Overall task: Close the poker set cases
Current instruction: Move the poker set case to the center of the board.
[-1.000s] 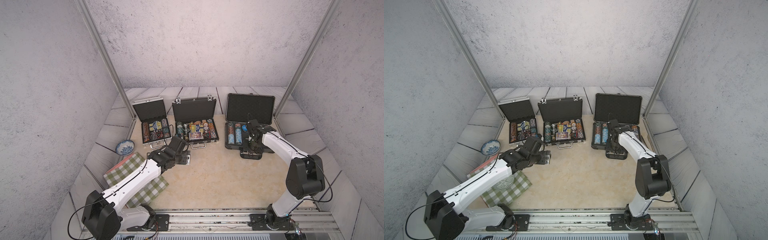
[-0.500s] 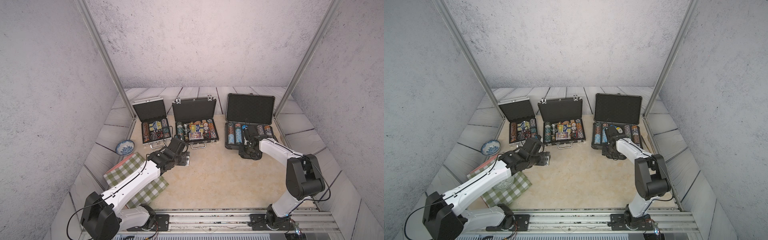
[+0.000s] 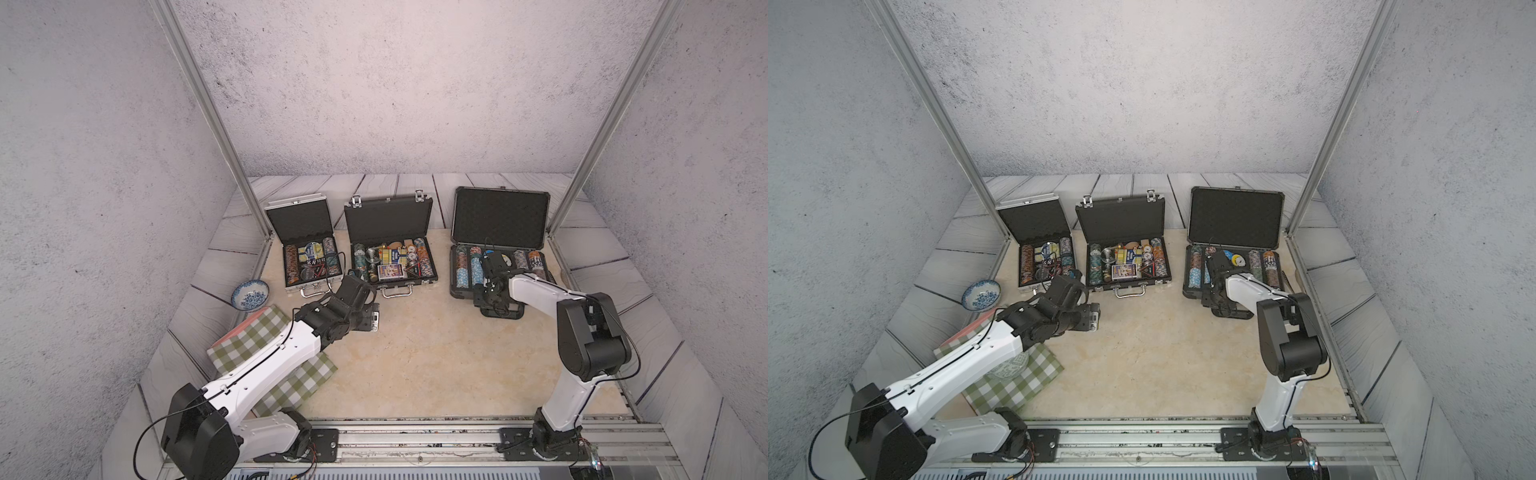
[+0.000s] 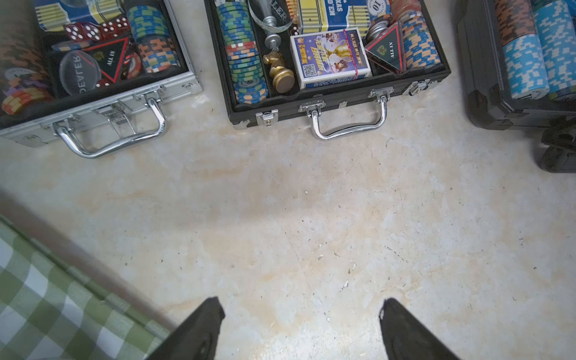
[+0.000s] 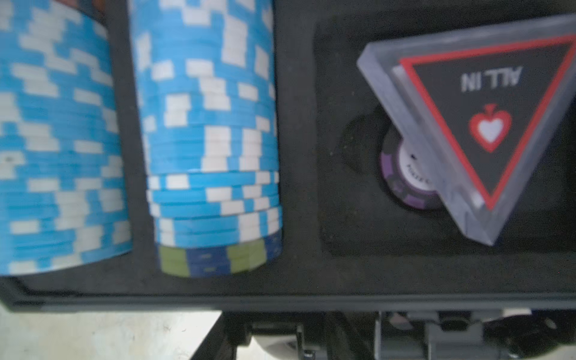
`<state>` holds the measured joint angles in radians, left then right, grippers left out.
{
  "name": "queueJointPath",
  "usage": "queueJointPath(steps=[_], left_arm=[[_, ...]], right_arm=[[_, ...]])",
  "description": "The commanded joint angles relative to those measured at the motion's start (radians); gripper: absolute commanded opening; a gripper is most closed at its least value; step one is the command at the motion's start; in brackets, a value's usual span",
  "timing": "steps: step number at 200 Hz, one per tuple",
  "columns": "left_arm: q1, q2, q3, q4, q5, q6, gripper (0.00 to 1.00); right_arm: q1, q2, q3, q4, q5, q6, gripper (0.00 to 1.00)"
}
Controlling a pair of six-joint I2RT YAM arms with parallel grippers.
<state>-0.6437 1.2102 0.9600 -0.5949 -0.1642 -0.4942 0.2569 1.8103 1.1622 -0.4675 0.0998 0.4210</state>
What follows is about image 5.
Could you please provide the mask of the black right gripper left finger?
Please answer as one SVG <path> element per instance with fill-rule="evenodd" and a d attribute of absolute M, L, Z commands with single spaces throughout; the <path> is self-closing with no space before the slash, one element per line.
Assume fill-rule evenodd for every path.
<path fill-rule="evenodd" d="M 246 313 L 223 312 L 191 360 L 236 360 L 239 346 L 251 341 Z"/>

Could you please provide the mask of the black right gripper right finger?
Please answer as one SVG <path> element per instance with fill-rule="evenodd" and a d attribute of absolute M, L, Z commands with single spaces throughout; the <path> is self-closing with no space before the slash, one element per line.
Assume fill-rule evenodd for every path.
<path fill-rule="evenodd" d="M 510 359 L 535 359 L 575 344 L 574 310 L 536 310 L 486 322 L 485 334 Z"/>

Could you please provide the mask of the large dark grey poker case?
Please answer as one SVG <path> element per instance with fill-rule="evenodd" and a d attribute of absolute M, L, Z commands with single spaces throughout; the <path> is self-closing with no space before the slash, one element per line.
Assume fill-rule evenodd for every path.
<path fill-rule="evenodd" d="M 146 204 L 128 4 L 108 1 L 112 73 L 134 249 L 70 270 L 1 279 L 16 312 L 220 310 L 250 337 L 295 335 L 319 358 L 508 356 L 487 322 L 575 311 L 575 108 L 493 247 L 446 211 L 414 211 L 385 189 L 377 148 L 390 126 L 356 60 L 378 40 L 575 12 L 573 1 L 276 1 L 283 253 L 255 271 L 200 279 L 161 272 Z"/>

